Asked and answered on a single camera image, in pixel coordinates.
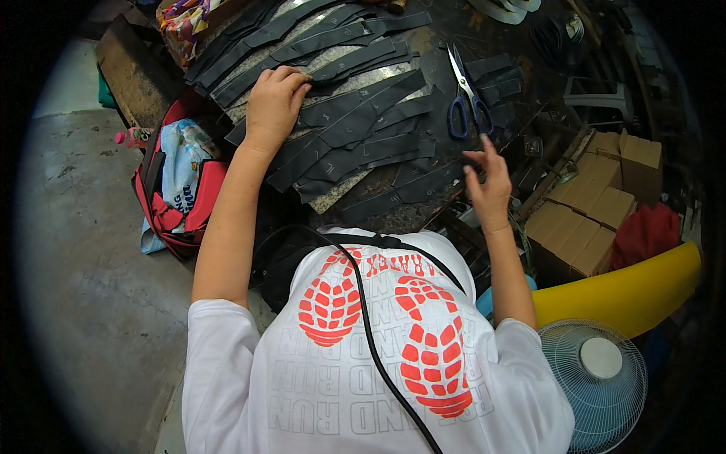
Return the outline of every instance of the stack of cardboard boxes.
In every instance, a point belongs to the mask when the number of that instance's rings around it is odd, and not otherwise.
[[[525,224],[543,285],[609,271],[618,229],[636,201],[660,200],[660,142],[597,132],[577,163],[579,174],[555,186]]]

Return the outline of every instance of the fan grille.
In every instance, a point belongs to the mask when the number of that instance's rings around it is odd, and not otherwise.
[[[648,391],[645,361],[635,345],[597,320],[567,319],[539,330],[542,351],[575,415],[570,453],[606,453],[628,436],[640,417]],[[582,344],[593,337],[618,347],[623,365],[618,375],[601,380],[580,360]]]

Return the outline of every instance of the pink bottle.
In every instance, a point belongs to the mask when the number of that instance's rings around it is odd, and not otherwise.
[[[116,134],[115,142],[126,148],[146,148],[153,132],[149,128],[129,128],[128,131]]]

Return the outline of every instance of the person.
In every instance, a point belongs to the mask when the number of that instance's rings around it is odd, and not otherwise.
[[[303,259],[262,337],[248,310],[259,187],[309,81],[286,66],[260,75],[200,247],[181,401],[190,454],[431,451],[371,360],[361,289],[336,247]],[[443,236],[394,235],[433,254],[463,290],[414,251],[343,246],[363,277],[378,354],[443,452],[564,453],[572,409],[542,354],[507,220],[506,163],[481,141],[484,151],[464,156],[481,164],[486,182],[470,166],[465,179],[492,262],[496,329],[477,312],[472,275]]]

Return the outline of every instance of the concrete floor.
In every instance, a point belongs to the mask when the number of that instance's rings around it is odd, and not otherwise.
[[[142,156],[113,143],[123,122],[96,101],[93,45],[69,44],[28,130],[15,211],[25,322],[91,452],[179,454],[193,263],[139,251]],[[261,331],[274,318],[256,294],[250,310]]]

